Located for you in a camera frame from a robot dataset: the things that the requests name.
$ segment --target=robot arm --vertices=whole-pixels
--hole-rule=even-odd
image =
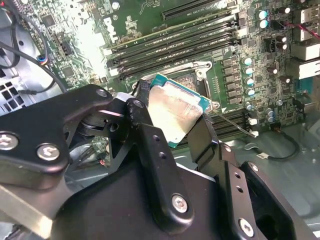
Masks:
[[[112,98],[87,85],[0,117],[1,218],[52,240],[316,239],[255,164],[238,166],[206,114],[187,136],[197,171],[177,166],[146,89]],[[110,139],[113,174],[72,195],[70,149],[94,136]]]

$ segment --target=dimm slot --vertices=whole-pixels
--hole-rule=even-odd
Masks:
[[[198,39],[196,41],[191,40],[191,41],[188,41],[186,44],[174,43],[171,47],[168,46],[166,48],[163,48],[161,51],[156,52],[154,55],[150,55],[150,56],[145,55],[144,57],[142,57],[140,59],[133,60],[129,63],[124,64],[123,66],[126,69],[130,69],[134,66],[141,65],[145,62],[148,62],[148,64],[149,64],[149,62],[159,62],[159,61],[161,61],[161,59],[163,57],[165,57],[167,55],[178,56],[181,54],[189,53],[191,51],[195,51],[198,48],[201,48],[202,44],[207,44],[210,41],[212,42],[212,41],[223,40],[224,38],[227,38],[227,37],[231,37],[231,35],[228,33],[220,33],[220,34],[208,37],[208,38]]]
[[[123,65],[123,64],[126,64],[132,60],[137,60],[137,59],[139,59],[140,54],[147,54],[150,51],[155,51],[155,50],[158,50],[163,47],[168,47],[168,45],[178,44],[177,43],[178,41],[185,41],[185,43],[188,43],[188,41],[192,41],[192,39],[194,39],[195,37],[202,39],[205,36],[210,36],[213,34],[226,32],[226,31],[232,29],[229,25],[230,25],[229,23],[220,23],[220,24],[217,24],[217,25],[214,25],[211,27],[204,28],[200,31],[191,32],[191,33],[186,34],[184,36],[170,39],[168,41],[163,41],[157,45],[152,45],[149,48],[148,47],[142,48],[142,49],[139,49],[135,52],[131,52],[130,54],[125,54],[123,56],[113,58],[110,61],[108,61],[110,63],[108,67],[110,67],[112,65]]]
[[[173,18],[186,15],[198,9],[208,7],[212,4],[219,2],[220,0],[195,0],[192,2],[185,3],[183,5],[171,8],[162,12],[163,20],[169,20]]]
[[[156,70],[159,67],[163,67],[163,66],[168,65],[168,64],[177,63],[177,62],[182,61],[182,60],[187,60],[188,58],[197,57],[198,55],[206,53],[206,52],[209,52],[209,51],[214,51],[214,50],[218,50],[218,49],[221,49],[221,48],[228,47],[231,44],[233,44],[234,40],[235,40],[235,38],[229,39],[229,40],[227,40],[225,42],[221,42],[220,44],[215,44],[214,46],[210,46],[210,47],[207,47],[207,48],[204,48],[204,49],[200,49],[200,50],[197,50],[195,52],[190,52],[188,54],[181,55],[179,57],[172,57],[172,58],[166,59],[165,61],[155,62],[155,63],[153,63],[151,65],[147,65],[147,66],[141,67],[141,68],[137,67],[136,69],[134,69],[134,70],[132,70],[130,72],[126,72],[124,74],[120,73],[119,80],[120,81],[121,80],[125,80],[125,79],[127,79],[129,77],[132,77],[134,75],[143,73],[145,71],[153,71],[153,70]]]
[[[158,44],[162,44],[162,43],[165,44],[166,41],[169,41],[171,39],[175,39],[178,37],[183,38],[186,34],[194,33],[194,32],[199,31],[201,29],[205,29],[205,28],[217,25],[217,24],[221,24],[221,23],[225,23],[225,22],[233,22],[235,19],[236,18],[235,18],[234,14],[227,12],[222,16],[216,16],[214,19],[211,19],[211,20],[208,20],[205,22],[200,22],[200,23],[191,25],[187,28],[177,29],[177,30],[174,30],[170,33],[166,33],[170,29],[163,30],[163,35],[149,39],[149,40],[145,40],[145,41],[138,43],[138,44],[135,44],[133,46],[129,46],[127,44],[125,44],[125,45],[122,44],[118,48],[117,48],[117,46],[115,46],[114,48],[112,48],[112,51],[114,52],[115,57],[120,57],[120,56],[128,57],[128,56],[130,56],[130,54],[132,54],[136,51],[145,50],[146,48],[152,47],[153,45],[157,45],[157,47],[158,47]]]

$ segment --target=green circuit board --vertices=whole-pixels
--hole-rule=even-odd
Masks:
[[[285,126],[299,121],[292,99],[303,89],[294,77],[290,83],[279,79],[286,75],[293,33],[271,27],[273,20],[292,21],[291,14],[279,12],[294,6],[290,0],[23,2],[16,0],[17,8],[42,30],[50,49],[48,66],[69,90],[97,84],[115,96],[132,92],[139,79],[161,73],[199,90],[218,103],[221,114],[236,115],[249,103],[263,130],[269,129],[269,108],[274,111],[272,122]],[[41,49],[40,39],[31,34]],[[287,49],[270,52],[266,41],[279,35],[287,38]],[[200,66],[183,68],[195,62]],[[208,62],[203,75],[201,64]],[[248,85],[248,79],[254,84]],[[248,128],[243,121],[240,125]],[[233,131],[224,137],[238,135]]]

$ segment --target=motherboard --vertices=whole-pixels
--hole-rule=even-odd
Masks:
[[[297,123],[298,95],[311,94],[309,78],[320,70],[312,0],[14,3],[43,32],[47,66],[68,90],[96,84],[115,96],[160,73],[211,100],[207,112],[222,140],[243,133],[218,115],[255,135],[274,122]]]

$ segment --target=screw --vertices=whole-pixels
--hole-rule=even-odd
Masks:
[[[144,107],[143,104],[138,100],[133,100],[133,103],[134,103],[134,105],[136,105],[139,108],[143,108]]]
[[[9,133],[0,133],[0,150],[8,151],[18,146],[18,138]]]
[[[107,92],[106,92],[105,90],[102,90],[102,89],[98,89],[98,90],[96,91],[96,93],[97,93],[99,96],[103,97],[103,98],[106,98],[106,97],[108,96]]]
[[[227,152],[231,153],[231,148],[228,145],[224,145],[224,148]]]
[[[258,168],[255,164],[250,163],[250,166],[251,166],[251,168],[252,168],[254,171],[256,171],[256,172],[259,171],[259,168]]]
[[[240,218],[239,219],[239,225],[241,230],[250,238],[252,238],[255,234],[252,226],[250,225],[250,223],[248,223],[247,220]]]
[[[60,151],[52,144],[44,144],[37,149],[36,154],[43,160],[53,161],[59,157]]]
[[[180,195],[174,195],[172,197],[172,205],[179,213],[185,213],[188,210],[188,204],[186,200]]]
[[[276,102],[276,105],[277,106],[282,106],[284,104],[284,101],[282,101],[282,100],[278,100],[277,102]]]

